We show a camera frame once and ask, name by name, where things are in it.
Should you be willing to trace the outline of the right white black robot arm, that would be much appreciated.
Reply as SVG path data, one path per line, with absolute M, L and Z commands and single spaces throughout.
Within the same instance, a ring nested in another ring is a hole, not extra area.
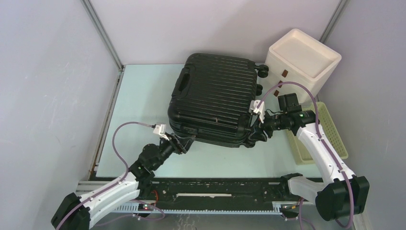
M 275 115 L 270 115 L 260 100 L 250 103 L 249 112 L 258 116 L 250 137 L 267 141 L 274 131 L 291 131 L 310 153 L 322 178 L 322 182 L 316 183 L 299 173 L 286 175 L 285 183 L 278 188 L 279 196 L 284 200 L 304 198 L 315 204 L 326 221 L 363 213 L 370 184 L 366 177 L 357 177 L 338 156 L 319 123 L 318 113 L 302 110 L 294 93 L 278 100 L 282 113 Z

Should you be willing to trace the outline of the black ribbed hard-shell suitcase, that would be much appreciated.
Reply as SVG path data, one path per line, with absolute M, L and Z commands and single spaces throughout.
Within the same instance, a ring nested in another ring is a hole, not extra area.
M 269 67 L 217 54 L 188 56 L 168 107 L 169 125 L 180 137 L 229 148 L 248 145 L 253 115 L 251 101 L 262 93 L 258 78 Z

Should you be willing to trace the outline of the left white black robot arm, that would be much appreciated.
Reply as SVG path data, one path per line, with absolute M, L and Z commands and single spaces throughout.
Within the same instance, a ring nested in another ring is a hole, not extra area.
M 158 145 L 147 144 L 138 159 L 121 176 L 91 192 L 68 194 L 51 218 L 56 230 L 89 230 L 120 205 L 151 195 L 156 171 L 173 153 L 185 154 L 195 138 L 170 135 Z

